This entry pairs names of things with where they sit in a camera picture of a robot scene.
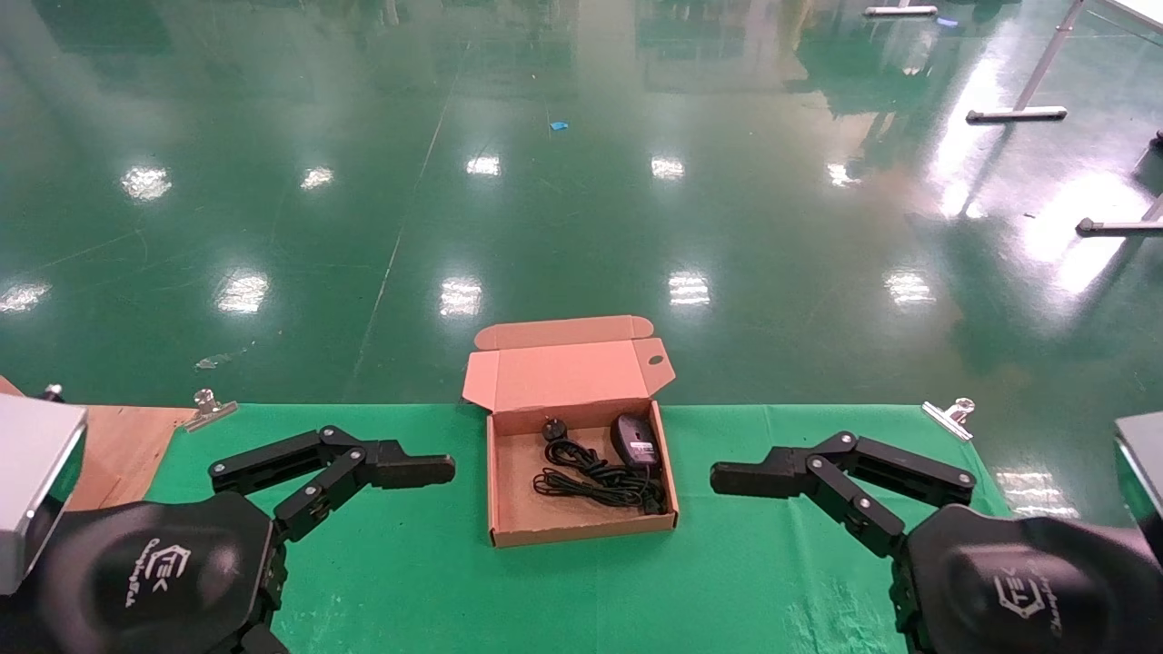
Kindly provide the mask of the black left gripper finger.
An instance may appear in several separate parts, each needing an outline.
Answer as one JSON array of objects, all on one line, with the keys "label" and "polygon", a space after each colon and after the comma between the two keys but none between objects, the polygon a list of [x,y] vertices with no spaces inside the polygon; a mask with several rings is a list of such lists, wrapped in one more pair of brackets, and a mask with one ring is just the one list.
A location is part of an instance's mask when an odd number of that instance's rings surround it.
[{"label": "black left gripper finger", "polygon": [[298,542],[334,510],[366,486],[404,490],[454,479],[449,455],[412,456],[395,440],[365,441],[327,425],[209,465],[214,492],[250,495],[287,481],[311,479],[274,506],[273,529],[280,542]]}]

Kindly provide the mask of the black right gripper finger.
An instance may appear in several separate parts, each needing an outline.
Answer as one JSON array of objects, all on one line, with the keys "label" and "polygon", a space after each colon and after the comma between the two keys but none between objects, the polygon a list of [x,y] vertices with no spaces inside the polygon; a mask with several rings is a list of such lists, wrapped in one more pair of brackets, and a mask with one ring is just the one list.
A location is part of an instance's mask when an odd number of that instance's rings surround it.
[{"label": "black right gripper finger", "polygon": [[906,539],[905,523],[861,488],[864,481],[933,509],[969,505],[977,485],[970,471],[851,431],[839,431],[813,447],[775,447],[759,463],[718,462],[709,475],[718,495],[809,498],[866,550],[880,559],[897,556]]}]

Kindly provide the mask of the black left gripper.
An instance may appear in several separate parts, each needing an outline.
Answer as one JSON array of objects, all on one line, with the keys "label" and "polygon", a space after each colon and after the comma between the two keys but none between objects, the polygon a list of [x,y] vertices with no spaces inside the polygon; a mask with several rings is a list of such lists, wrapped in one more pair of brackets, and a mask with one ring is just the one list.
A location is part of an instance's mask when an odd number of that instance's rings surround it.
[{"label": "black left gripper", "polygon": [[71,510],[36,563],[36,649],[283,653],[281,555],[271,518],[233,492]]}]

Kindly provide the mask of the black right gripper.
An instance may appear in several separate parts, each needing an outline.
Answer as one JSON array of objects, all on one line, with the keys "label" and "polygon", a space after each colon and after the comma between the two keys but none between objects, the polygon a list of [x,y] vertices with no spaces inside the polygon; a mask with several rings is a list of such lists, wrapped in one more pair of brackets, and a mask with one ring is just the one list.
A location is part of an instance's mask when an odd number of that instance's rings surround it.
[{"label": "black right gripper", "polygon": [[909,653],[1158,653],[1160,561],[1137,529],[951,505],[893,560]]}]

